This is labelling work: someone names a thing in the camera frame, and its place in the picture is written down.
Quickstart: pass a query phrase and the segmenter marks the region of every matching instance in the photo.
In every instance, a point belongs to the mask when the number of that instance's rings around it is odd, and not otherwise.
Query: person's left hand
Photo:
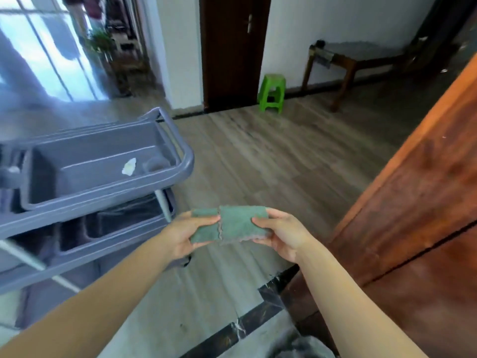
[[[207,245],[209,242],[191,243],[190,237],[200,226],[213,225],[220,220],[220,216],[192,217],[192,212],[184,212],[168,224],[155,240],[164,243],[170,250],[171,259],[180,259],[195,249]]]

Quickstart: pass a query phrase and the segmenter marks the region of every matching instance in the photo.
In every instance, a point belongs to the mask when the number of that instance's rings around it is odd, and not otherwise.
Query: hand
[[[210,242],[191,243],[190,237],[200,226],[213,225],[220,220],[220,216],[192,217],[191,211],[177,216],[168,224],[155,239],[166,244],[171,253],[171,260],[180,259],[195,249]]]
[[[313,236],[295,216],[276,209],[267,209],[267,213],[268,219],[254,217],[252,222],[259,227],[270,228],[273,235],[253,241],[272,247],[282,258],[295,263],[297,250],[308,241],[314,240]]]

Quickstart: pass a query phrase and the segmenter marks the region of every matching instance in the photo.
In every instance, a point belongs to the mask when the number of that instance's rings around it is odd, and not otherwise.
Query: wooden table
[[[326,44],[324,48],[318,48],[315,45],[311,45],[305,75],[303,76],[303,83],[301,84],[301,91],[307,90],[308,79],[312,72],[313,62],[318,54],[332,55],[330,63],[346,69],[346,75],[341,85],[341,89],[336,96],[336,99],[331,104],[332,112],[338,110],[341,99],[353,83],[356,71],[393,65],[404,59],[404,54],[400,49],[382,47],[364,41]]]

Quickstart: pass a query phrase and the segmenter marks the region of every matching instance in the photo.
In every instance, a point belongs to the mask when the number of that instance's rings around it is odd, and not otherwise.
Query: forearm
[[[426,357],[317,240],[297,262],[343,358]]]
[[[16,336],[2,357],[96,357],[170,261],[153,238],[92,285]]]

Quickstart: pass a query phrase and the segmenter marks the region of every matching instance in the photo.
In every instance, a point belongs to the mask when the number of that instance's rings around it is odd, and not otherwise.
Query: green plant
[[[88,33],[87,43],[96,52],[111,52],[115,48],[115,42],[110,34],[102,29],[91,30]]]

